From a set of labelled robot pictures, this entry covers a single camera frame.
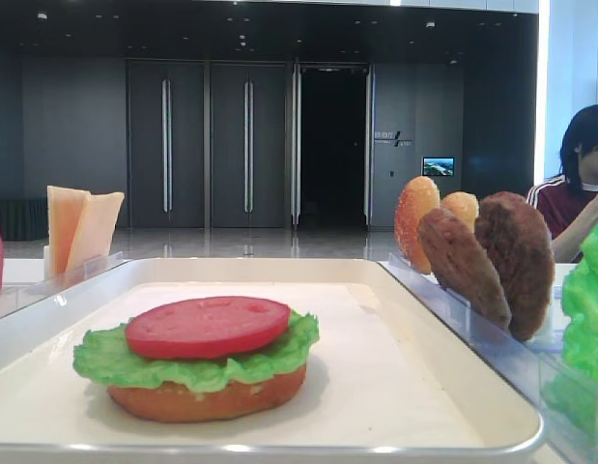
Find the brown meat patty inner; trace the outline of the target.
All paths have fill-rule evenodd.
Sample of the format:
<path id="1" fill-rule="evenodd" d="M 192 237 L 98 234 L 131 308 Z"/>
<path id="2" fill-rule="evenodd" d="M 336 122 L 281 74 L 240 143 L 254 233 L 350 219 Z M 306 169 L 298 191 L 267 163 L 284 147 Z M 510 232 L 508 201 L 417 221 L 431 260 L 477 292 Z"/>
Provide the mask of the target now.
<path id="1" fill-rule="evenodd" d="M 439 284 L 464 297 L 475 312 L 506 331 L 512 315 L 498 272 L 462 220 L 438 207 L 423 216 L 417 233 Z"/>

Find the orange cheese slice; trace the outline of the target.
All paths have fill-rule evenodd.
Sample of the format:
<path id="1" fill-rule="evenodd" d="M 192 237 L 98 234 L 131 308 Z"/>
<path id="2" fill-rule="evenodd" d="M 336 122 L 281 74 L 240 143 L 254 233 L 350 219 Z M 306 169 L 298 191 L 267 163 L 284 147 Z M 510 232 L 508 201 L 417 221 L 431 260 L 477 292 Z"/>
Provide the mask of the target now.
<path id="1" fill-rule="evenodd" d="M 48 186 L 48 252 L 50 276 L 66 271 L 84 200 L 88 190 Z"/>

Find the bun base on tray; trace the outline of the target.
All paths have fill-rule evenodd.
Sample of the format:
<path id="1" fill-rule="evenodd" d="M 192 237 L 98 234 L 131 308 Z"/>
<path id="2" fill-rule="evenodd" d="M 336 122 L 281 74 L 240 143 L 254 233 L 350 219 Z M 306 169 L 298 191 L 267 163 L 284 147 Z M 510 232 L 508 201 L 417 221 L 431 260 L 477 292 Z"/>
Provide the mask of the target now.
<path id="1" fill-rule="evenodd" d="M 167 423 L 224 421 L 279 407 L 299 391 L 307 366 L 276 374 L 267 381 L 232 381 L 214 392 L 195 392 L 185 385 L 165 382 L 156 389 L 109 387 L 115 403 L 139 419 Z"/>

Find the small wall screen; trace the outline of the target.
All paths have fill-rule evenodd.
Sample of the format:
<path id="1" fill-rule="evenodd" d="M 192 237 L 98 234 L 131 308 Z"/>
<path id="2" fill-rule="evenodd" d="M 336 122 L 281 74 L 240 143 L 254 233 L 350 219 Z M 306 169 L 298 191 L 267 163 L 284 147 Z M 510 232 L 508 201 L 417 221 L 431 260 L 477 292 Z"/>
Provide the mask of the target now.
<path id="1" fill-rule="evenodd" d="M 422 175 L 426 177 L 453 177 L 455 173 L 455 159 L 444 158 L 423 158 Z"/>

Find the brown meat patty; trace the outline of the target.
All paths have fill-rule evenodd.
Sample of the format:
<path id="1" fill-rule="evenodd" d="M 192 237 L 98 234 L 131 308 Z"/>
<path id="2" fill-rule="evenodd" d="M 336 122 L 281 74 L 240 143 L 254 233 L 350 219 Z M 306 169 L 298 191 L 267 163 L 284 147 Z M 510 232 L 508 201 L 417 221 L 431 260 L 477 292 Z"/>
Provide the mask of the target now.
<path id="1" fill-rule="evenodd" d="M 552 237 L 542 214 L 519 194 L 501 191 L 479 202 L 474 234 L 496 268 L 519 341 L 541 329 L 555 278 Z"/>
<path id="2" fill-rule="evenodd" d="M 439 284 L 464 297 L 475 312 L 506 331 L 512 315 L 498 272 L 462 220 L 438 207 L 423 216 L 417 233 Z"/>

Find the green lettuce leaf on tray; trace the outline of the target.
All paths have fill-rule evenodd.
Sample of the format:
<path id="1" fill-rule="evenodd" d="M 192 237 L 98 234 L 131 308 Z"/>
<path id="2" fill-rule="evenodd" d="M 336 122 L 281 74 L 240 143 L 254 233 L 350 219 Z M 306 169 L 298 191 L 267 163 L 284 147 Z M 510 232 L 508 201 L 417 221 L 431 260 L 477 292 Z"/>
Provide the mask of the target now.
<path id="1" fill-rule="evenodd" d="M 292 311 L 288 329 L 256 352 L 212 361 L 149 360 L 129 350 L 126 327 L 86 332 L 73 348 L 75 372 L 107 387 L 156 389 L 174 382 L 192 392 L 218 392 L 232 382 L 256 384 L 297 370 L 320 338 L 315 315 Z"/>

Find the green lettuce leaf in holder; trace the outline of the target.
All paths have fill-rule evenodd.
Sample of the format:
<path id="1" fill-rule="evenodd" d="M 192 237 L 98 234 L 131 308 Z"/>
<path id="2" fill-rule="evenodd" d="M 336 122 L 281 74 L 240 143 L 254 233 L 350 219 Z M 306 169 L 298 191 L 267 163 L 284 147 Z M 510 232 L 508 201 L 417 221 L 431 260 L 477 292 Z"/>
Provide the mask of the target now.
<path id="1" fill-rule="evenodd" d="M 562 373 L 544 389 L 547 404 L 587 434 L 598 420 L 598 223 L 582 243 L 583 258 L 563 280 L 561 307 L 570 322 L 564 331 L 564 363 L 594 382 L 590 391 Z"/>

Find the bread bun outer right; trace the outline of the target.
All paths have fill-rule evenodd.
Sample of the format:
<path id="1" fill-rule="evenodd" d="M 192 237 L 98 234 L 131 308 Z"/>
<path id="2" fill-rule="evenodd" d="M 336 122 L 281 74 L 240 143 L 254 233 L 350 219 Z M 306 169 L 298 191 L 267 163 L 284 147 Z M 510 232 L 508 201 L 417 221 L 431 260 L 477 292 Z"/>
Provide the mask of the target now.
<path id="1" fill-rule="evenodd" d="M 459 218 L 471 232 L 474 231 L 475 220 L 479 215 L 479 203 L 474 194 L 455 191 L 449 193 L 441 205 Z"/>

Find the bread bun inner right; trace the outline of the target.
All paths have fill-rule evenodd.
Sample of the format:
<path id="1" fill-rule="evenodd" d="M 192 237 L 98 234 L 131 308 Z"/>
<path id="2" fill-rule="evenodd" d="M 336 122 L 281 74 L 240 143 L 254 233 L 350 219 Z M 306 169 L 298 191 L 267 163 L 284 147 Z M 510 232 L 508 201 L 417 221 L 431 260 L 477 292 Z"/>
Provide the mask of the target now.
<path id="1" fill-rule="evenodd" d="M 428 177 L 411 179 L 403 188 L 394 214 L 394 234 L 402 254 L 421 274 L 431 273 L 430 262 L 419 241 L 418 224 L 431 210 L 440 206 L 437 185 Z"/>

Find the brown meat patty outer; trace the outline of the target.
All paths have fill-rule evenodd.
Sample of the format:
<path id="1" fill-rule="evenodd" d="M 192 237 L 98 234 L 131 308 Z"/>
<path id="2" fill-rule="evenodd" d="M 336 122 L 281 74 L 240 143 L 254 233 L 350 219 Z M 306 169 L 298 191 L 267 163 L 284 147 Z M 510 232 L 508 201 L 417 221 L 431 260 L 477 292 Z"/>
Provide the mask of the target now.
<path id="1" fill-rule="evenodd" d="M 496 268 L 519 341 L 541 329 L 555 278 L 552 237 L 542 214 L 519 194 L 501 191 L 479 202 L 474 234 Z"/>

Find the yellow cheese slice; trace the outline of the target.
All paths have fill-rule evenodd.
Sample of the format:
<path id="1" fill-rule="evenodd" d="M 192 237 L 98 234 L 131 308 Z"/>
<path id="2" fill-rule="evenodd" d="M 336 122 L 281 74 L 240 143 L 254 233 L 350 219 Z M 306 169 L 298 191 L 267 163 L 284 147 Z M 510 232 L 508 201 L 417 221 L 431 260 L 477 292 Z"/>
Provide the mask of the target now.
<path id="1" fill-rule="evenodd" d="M 67 271 L 109 255 L 124 198 L 122 192 L 86 194 L 71 242 Z"/>

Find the seated person maroon shirt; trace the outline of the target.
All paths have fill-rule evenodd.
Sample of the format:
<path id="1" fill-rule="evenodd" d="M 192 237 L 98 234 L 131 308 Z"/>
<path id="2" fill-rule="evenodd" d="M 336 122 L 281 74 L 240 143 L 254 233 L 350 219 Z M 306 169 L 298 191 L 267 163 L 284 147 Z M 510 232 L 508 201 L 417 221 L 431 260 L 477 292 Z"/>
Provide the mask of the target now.
<path id="1" fill-rule="evenodd" d="M 581 245 L 598 222 L 598 104 L 578 111 L 559 150 L 560 173 L 533 186 L 527 203 L 541 213 L 557 263 L 581 259 Z"/>

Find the white metal tray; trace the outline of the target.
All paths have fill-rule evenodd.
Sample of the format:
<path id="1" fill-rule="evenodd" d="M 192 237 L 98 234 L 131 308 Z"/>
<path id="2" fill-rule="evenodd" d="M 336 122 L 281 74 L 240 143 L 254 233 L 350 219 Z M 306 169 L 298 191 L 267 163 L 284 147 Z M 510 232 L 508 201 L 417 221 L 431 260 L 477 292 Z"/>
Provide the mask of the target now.
<path id="1" fill-rule="evenodd" d="M 72 370 L 85 332 L 216 295 L 318 318 L 286 405 L 161 424 Z M 544 439 L 536 407 L 370 261 L 134 260 L 0 317 L 0 463 L 528 463 Z"/>

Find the bread bun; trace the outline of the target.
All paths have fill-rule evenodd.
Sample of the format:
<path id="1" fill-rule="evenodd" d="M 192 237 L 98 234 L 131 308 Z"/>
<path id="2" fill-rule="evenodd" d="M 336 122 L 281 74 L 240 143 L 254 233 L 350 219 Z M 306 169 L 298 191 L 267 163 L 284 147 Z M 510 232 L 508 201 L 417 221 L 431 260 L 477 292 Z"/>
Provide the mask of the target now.
<path id="1" fill-rule="evenodd" d="M 459 218 L 471 232 L 474 231 L 475 220 L 479 215 L 479 203 L 474 194 L 455 191 L 449 193 L 441 205 Z"/>
<path id="2" fill-rule="evenodd" d="M 418 224 L 431 210 L 440 206 L 437 185 L 428 177 L 411 179 L 403 188 L 394 214 L 394 234 L 402 254 L 421 274 L 431 273 L 430 262 L 419 241 Z"/>

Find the clear long strip left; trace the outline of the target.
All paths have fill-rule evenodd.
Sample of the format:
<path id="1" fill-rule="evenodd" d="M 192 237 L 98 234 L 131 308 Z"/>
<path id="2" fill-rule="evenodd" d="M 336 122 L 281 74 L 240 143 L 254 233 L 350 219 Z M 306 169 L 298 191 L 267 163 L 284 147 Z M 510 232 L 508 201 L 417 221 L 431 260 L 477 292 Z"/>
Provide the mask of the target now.
<path id="1" fill-rule="evenodd" d="M 0 319 L 26 306 L 64 293 L 73 286 L 108 272 L 127 262 L 122 252 L 95 258 L 83 266 L 37 282 L 7 282 L 0 291 Z"/>

